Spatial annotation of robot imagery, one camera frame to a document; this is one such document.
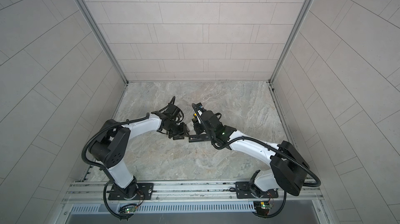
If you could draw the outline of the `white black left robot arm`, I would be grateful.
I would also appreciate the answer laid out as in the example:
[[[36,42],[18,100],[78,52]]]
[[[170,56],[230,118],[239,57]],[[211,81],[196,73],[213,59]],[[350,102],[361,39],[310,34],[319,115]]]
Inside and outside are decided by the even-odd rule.
[[[171,101],[161,110],[147,113],[142,118],[124,122],[107,120],[84,145],[81,158],[106,174],[113,184],[112,194],[131,200],[139,190],[137,179],[124,162],[128,142],[150,131],[157,131],[174,140],[184,139],[189,132],[183,119],[183,111]]]

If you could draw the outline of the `black remote control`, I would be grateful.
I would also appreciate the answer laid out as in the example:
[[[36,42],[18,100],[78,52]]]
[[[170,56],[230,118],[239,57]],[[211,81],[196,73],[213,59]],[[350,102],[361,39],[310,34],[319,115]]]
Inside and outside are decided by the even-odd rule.
[[[207,134],[192,134],[189,135],[189,143],[194,143],[194,142],[209,142],[210,137]]]

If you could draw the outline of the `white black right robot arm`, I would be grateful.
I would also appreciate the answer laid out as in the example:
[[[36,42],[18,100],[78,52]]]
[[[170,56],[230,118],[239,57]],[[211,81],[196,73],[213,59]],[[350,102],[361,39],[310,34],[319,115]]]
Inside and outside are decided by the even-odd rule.
[[[304,186],[320,186],[320,180],[292,144],[287,141],[268,143],[247,136],[236,128],[223,125],[220,116],[220,113],[202,107],[195,109],[192,122],[196,134],[206,136],[215,149],[239,151],[270,167],[267,172],[256,171],[243,192],[263,198],[270,190],[281,189],[298,196]]]

